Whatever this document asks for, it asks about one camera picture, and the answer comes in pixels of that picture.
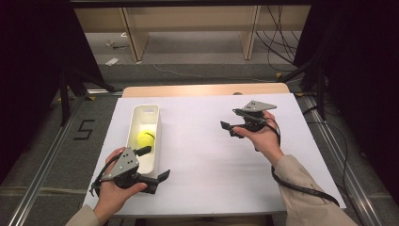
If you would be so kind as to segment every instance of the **table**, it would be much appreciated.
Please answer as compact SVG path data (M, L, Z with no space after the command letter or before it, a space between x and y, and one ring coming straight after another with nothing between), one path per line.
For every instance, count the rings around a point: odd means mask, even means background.
M171 169L169 178L155 195L137 194L117 213L132 218L264 215L284 211L278 185L270 164L255 152L247 139L230 137L219 121L241 123L232 109L250 100L278 106L273 110L281 129L281 148L295 157L315 181L340 206L344 202L304 121L295 97L283 84L275 94L259 93L271 84L172 86L128 88L118 100L103 149L93 175L106 157L126 142L135 105L158 104L162 122L159 171ZM152 97L146 93L157 90ZM245 95L231 95L233 92ZM97 198L89 193L85 203L94 206Z

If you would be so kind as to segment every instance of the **yellow ball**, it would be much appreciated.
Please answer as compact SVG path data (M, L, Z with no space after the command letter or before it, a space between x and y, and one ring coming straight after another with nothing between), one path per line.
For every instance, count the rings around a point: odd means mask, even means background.
M155 133L151 130L142 130L138 133L136 141L138 148L144 148L146 146L153 147Z

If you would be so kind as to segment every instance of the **human hand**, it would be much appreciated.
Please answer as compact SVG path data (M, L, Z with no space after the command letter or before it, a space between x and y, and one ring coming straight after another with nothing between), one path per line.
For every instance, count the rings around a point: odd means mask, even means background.
M106 162L109 162L112 157L123 152L125 148L116 149L112 154L106 158ZM111 163L105 170L105 173L109 173L115 166L116 161ZM94 214L99 219L101 225L104 225L115 213L117 213L125 202L138 192L144 190L147 187L144 183L137 183L129 188L123 189L115 185L113 181L102 182L100 190L100 198L94 207Z
M274 115L265 110L263 112L263 117L270 126L277 129ZM276 134L267 126L258 132L250 132L243 127L235 126L233 131L250 139L256 150L261 152L273 166L276 166L279 159L284 156L284 153L279 147L279 141Z

